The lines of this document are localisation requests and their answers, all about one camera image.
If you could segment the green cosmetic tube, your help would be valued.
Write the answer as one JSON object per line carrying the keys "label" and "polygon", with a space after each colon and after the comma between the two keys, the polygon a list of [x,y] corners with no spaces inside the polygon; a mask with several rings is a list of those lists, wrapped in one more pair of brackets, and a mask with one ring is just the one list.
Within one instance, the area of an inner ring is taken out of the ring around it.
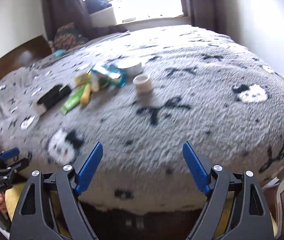
{"label": "green cosmetic tube", "polygon": [[82,85],[79,89],[77,89],[75,92],[73,92],[67,101],[62,105],[60,111],[63,115],[66,115],[69,111],[74,109],[77,105],[80,104],[80,99],[84,93],[84,89],[87,85],[90,85],[89,83],[86,83],[85,85]]}

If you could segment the small yellow tube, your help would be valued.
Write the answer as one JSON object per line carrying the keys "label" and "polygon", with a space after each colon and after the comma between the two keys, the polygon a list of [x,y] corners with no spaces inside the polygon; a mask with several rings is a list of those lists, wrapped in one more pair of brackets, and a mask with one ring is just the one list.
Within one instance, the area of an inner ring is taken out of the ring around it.
{"label": "small yellow tube", "polygon": [[87,106],[88,103],[90,102],[90,94],[91,94],[91,84],[88,83],[85,85],[83,89],[83,94],[80,98],[80,104],[81,106]]}

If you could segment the black and white box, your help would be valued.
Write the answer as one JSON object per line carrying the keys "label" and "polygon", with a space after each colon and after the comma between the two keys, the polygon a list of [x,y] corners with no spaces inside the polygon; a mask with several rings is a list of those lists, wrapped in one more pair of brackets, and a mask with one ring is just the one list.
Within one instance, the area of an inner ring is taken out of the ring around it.
{"label": "black and white box", "polygon": [[49,109],[54,107],[63,98],[70,95],[72,89],[68,85],[58,84],[52,87],[46,94],[44,94],[38,101],[34,104],[35,112],[42,116]]}

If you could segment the white tube yellow logo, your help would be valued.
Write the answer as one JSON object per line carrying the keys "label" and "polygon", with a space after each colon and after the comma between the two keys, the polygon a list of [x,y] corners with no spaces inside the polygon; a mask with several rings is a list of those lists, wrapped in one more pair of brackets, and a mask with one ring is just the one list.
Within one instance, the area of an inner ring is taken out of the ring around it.
{"label": "white tube yellow logo", "polygon": [[91,91],[93,93],[96,93],[99,91],[99,80],[98,80],[98,75],[94,72],[90,73],[91,74]]}

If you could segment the blue wet wipes pack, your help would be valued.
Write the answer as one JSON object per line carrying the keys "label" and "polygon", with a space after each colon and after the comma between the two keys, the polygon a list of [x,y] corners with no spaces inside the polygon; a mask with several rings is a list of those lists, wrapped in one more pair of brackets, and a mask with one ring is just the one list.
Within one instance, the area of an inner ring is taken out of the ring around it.
{"label": "blue wet wipes pack", "polygon": [[94,65],[91,71],[102,76],[109,83],[117,87],[123,87],[126,83],[125,75],[116,65],[99,63]]}

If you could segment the small white cream jar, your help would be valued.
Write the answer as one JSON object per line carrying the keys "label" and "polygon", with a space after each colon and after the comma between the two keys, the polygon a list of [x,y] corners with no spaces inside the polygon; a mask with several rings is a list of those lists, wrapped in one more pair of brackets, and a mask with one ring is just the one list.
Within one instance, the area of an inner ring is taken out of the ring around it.
{"label": "small white cream jar", "polygon": [[153,90],[152,80],[148,74],[140,74],[133,79],[137,94],[143,95]]}

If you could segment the yellow bottle white cap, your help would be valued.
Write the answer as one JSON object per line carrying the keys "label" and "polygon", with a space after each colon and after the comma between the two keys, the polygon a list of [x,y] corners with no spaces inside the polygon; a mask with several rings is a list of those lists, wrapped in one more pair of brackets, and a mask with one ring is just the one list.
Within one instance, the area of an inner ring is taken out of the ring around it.
{"label": "yellow bottle white cap", "polygon": [[82,86],[91,81],[91,74],[90,73],[82,73],[76,76],[74,79],[75,86]]}

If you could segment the round tin pink lid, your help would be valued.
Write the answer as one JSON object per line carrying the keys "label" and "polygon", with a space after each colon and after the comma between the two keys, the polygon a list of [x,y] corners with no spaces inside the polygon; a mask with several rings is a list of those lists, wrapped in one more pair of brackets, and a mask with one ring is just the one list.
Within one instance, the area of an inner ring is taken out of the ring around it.
{"label": "round tin pink lid", "polygon": [[139,59],[123,59],[118,61],[116,65],[127,77],[135,77],[143,72]]}

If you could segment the dark wooden headboard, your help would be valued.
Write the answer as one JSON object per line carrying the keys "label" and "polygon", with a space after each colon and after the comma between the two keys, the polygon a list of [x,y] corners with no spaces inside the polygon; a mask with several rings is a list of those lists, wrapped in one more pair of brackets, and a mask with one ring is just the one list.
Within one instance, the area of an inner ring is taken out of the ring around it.
{"label": "dark wooden headboard", "polygon": [[0,80],[9,72],[49,56],[52,50],[43,36],[33,38],[0,58]]}

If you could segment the teal small object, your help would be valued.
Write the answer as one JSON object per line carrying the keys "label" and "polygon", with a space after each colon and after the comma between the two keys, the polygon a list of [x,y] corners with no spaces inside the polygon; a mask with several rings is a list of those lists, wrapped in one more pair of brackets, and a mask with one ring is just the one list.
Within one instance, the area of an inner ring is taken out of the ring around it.
{"label": "teal small object", "polygon": [[64,49],[59,49],[59,50],[55,51],[55,52],[53,53],[53,55],[54,55],[55,57],[61,57],[61,56],[63,56],[65,53],[66,53],[66,50],[64,50]]}

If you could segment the brown patterned pillow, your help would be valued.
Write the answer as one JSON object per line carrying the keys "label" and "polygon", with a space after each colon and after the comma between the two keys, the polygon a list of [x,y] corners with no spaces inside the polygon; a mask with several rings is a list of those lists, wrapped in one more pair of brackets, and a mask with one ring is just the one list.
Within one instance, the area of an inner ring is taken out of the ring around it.
{"label": "brown patterned pillow", "polygon": [[84,37],[75,27],[73,22],[68,23],[57,30],[57,33],[50,43],[53,52],[58,50],[69,50],[86,44],[89,40]]}

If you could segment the white storage box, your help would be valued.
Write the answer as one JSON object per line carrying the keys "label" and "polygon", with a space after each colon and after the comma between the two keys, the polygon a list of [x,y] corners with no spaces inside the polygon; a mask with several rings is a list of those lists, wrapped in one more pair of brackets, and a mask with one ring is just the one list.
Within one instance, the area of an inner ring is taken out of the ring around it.
{"label": "white storage box", "polygon": [[90,22],[94,28],[104,28],[117,25],[114,8],[108,7],[90,15]]}

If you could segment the dark brown left curtain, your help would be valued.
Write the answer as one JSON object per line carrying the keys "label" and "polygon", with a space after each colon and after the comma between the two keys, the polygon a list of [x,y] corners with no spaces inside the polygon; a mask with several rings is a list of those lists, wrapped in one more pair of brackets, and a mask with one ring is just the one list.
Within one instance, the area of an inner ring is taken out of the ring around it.
{"label": "dark brown left curtain", "polygon": [[79,33],[89,40],[127,31],[121,25],[93,27],[83,0],[43,0],[43,18],[48,40],[53,40],[57,30],[69,23],[74,23]]}

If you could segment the dark brown curtain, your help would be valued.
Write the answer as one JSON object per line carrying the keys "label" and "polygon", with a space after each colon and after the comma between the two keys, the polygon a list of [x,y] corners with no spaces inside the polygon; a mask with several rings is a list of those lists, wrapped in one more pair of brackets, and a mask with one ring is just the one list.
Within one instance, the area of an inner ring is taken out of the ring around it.
{"label": "dark brown curtain", "polygon": [[83,0],[43,0],[43,18],[48,40],[53,40],[57,30],[69,23],[74,23],[79,33],[89,40],[127,31],[121,25],[93,27]]}
{"label": "dark brown curtain", "polygon": [[181,0],[191,25],[226,34],[226,0]]}

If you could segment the dark clothes pile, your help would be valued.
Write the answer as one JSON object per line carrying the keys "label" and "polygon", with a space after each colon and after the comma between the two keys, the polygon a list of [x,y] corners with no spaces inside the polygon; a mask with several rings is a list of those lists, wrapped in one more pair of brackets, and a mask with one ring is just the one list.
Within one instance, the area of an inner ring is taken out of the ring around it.
{"label": "dark clothes pile", "polygon": [[84,5],[89,14],[93,14],[112,6],[109,0],[85,0]]}

